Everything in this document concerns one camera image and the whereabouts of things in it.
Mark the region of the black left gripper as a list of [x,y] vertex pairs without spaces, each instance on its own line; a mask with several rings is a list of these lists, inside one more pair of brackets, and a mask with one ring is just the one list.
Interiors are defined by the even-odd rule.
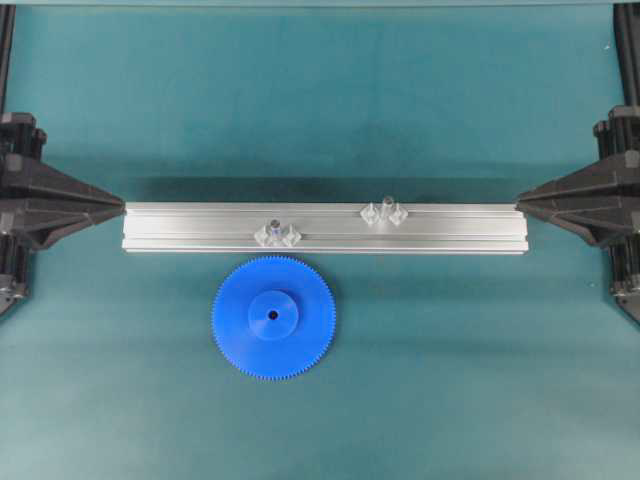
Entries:
[[[45,142],[46,134],[37,129],[33,115],[1,115],[2,315],[29,293],[29,249],[46,250],[65,237],[124,213],[124,201],[119,197],[37,160]],[[108,206],[71,211],[18,210],[17,199],[26,198]]]

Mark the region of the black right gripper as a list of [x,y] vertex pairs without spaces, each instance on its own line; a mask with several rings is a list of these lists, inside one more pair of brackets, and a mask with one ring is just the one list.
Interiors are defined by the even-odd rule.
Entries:
[[[610,292],[627,316],[639,315],[639,106],[616,106],[594,126],[598,161],[517,198],[517,210],[573,233],[593,247],[609,246]],[[560,210],[535,202],[621,196],[622,209]]]

